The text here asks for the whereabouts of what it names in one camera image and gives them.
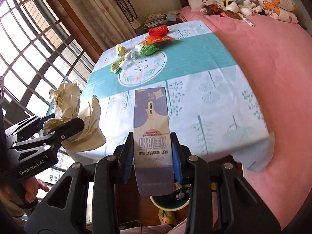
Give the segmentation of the person's left hand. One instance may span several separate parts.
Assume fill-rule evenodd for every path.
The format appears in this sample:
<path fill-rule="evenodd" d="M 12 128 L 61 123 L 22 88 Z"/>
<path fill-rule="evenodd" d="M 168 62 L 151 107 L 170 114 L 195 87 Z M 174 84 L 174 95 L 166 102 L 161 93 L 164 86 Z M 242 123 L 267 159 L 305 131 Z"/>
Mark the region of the person's left hand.
<path fill-rule="evenodd" d="M 27 202 L 33 202 L 36 199 L 39 189 L 42 189 L 44 192 L 49 192 L 48 186 L 35 177 L 31 177 L 30 179 L 22 182 L 26 193 L 25 199 Z"/>

